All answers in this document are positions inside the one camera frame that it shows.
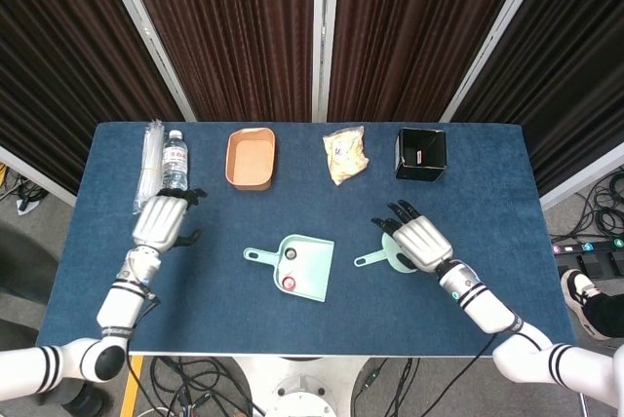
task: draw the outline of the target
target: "dustpan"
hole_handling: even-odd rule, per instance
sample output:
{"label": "dustpan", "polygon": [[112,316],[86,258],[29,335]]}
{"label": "dustpan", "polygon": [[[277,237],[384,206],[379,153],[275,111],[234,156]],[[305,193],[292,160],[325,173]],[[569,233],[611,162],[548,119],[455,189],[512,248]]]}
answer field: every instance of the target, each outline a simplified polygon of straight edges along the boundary
{"label": "dustpan", "polygon": [[388,234],[383,234],[383,237],[381,237],[381,246],[383,246],[383,248],[379,251],[365,254],[364,256],[358,256],[353,261],[353,264],[361,268],[387,259],[390,266],[400,273],[407,274],[417,271],[410,259],[403,253],[399,244]]}
{"label": "dustpan", "polygon": [[333,242],[304,235],[288,235],[277,252],[245,248],[245,259],[273,266],[273,282],[285,293],[325,302]]}

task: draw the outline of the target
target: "water bottle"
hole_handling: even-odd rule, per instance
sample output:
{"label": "water bottle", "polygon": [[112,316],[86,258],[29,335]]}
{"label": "water bottle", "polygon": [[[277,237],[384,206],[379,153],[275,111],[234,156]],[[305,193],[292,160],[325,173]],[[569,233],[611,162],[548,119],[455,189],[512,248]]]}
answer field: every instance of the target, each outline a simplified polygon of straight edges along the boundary
{"label": "water bottle", "polygon": [[171,130],[163,148],[163,188],[188,188],[188,148],[182,132]]}

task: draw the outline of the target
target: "shoe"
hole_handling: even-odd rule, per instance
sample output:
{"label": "shoe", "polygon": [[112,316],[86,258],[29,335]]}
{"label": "shoe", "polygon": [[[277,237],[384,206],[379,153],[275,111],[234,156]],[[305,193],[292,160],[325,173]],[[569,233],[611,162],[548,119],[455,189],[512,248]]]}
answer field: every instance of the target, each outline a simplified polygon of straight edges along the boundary
{"label": "shoe", "polygon": [[601,291],[594,283],[578,269],[570,269],[562,275],[562,290],[564,291],[566,305],[576,314],[587,333],[600,341],[609,339],[607,336],[597,332],[583,313],[583,307],[587,300],[601,294]]}

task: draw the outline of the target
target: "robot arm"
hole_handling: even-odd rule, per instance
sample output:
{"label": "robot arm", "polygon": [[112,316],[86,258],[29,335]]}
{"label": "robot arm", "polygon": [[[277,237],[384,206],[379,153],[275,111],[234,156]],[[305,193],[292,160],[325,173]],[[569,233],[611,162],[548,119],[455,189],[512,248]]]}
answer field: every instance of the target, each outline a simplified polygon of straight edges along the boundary
{"label": "robot arm", "polygon": [[105,382],[123,368],[128,341],[137,321],[158,300],[149,284],[160,267],[160,253],[175,245],[188,245],[199,237],[178,236],[186,209],[197,196],[155,196],[145,206],[133,232],[136,247],[106,296],[97,322],[102,338],[78,339],[65,346],[33,347],[0,352],[0,400],[50,391],[63,378]]}
{"label": "robot arm", "polygon": [[539,329],[524,322],[484,285],[477,274],[452,258],[449,241],[408,202],[388,205],[395,219],[373,219],[394,238],[414,266],[436,273],[440,286],[477,326],[488,334],[508,331],[493,352],[498,370],[518,383],[556,383],[618,407],[624,417],[624,348],[613,359],[565,344],[553,345]]}

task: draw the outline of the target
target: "brown curtain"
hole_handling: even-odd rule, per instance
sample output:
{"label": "brown curtain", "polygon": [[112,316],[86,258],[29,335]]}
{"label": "brown curtain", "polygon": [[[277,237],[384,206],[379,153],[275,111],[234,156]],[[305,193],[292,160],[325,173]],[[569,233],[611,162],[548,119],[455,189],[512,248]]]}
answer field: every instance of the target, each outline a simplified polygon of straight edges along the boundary
{"label": "brown curtain", "polygon": [[337,0],[330,121],[438,121],[504,0]]}
{"label": "brown curtain", "polygon": [[542,194],[624,142],[624,0],[525,0],[453,120],[522,125]]}
{"label": "brown curtain", "polygon": [[99,122],[181,120],[121,0],[2,0],[0,145],[71,192]]}
{"label": "brown curtain", "polygon": [[143,0],[201,120],[308,121],[314,0]]}

